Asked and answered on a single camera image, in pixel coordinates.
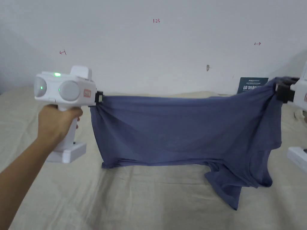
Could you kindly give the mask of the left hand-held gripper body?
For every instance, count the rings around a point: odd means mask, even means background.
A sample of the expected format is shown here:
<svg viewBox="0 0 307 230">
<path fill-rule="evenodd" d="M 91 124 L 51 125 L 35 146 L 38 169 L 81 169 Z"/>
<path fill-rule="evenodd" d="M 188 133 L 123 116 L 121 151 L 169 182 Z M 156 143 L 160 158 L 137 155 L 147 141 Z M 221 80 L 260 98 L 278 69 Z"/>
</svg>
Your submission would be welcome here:
<svg viewBox="0 0 307 230">
<path fill-rule="evenodd" d="M 95 106 L 97 88 L 91 69 L 73 66 L 69 74 L 42 72 L 34 79 L 34 97 L 55 104 L 60 111 L 74 107 Z M 53 163 L 71 163 L 86 153 L 86 143 L 75 142 L 77 119 L 72 121 L 63 141 L 48 156 Z"/>
</svg>

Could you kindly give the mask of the person's left hand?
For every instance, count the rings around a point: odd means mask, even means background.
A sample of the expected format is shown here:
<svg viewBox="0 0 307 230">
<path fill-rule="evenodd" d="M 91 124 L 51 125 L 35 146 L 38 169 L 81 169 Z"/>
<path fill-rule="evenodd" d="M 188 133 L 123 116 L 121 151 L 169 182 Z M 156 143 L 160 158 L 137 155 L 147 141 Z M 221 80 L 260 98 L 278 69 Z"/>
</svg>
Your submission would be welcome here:
<svg viewBox="0 0 307 230">
<path fill-rule="evenodd" d="M 37 139 L 55 146 L 67 135 L 74 119 L 80 120 L 83 111 L 80 108 L 58 110 L 56 105 L 43 106 L 38 114 Z"/>
</svg>

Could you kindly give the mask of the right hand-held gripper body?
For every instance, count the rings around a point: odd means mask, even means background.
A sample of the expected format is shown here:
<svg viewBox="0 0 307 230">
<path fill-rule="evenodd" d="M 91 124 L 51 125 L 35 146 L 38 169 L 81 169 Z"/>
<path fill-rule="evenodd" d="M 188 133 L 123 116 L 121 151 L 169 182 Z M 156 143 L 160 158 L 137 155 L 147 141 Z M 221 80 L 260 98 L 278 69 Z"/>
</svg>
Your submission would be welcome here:
<svg viewBox="0 0 307 230">
<path fill-rule="evenodd" d="M 291 102 L 293 106 L 303 111 L 307 109 L 307 73 L 303 71 L 300 78 L 288 78 L 282 82 L 291 84 Z M 287 157 L 293 161 L 299 168 L 307 168 L 306 148 L 289 147 Z"/>
</svg>

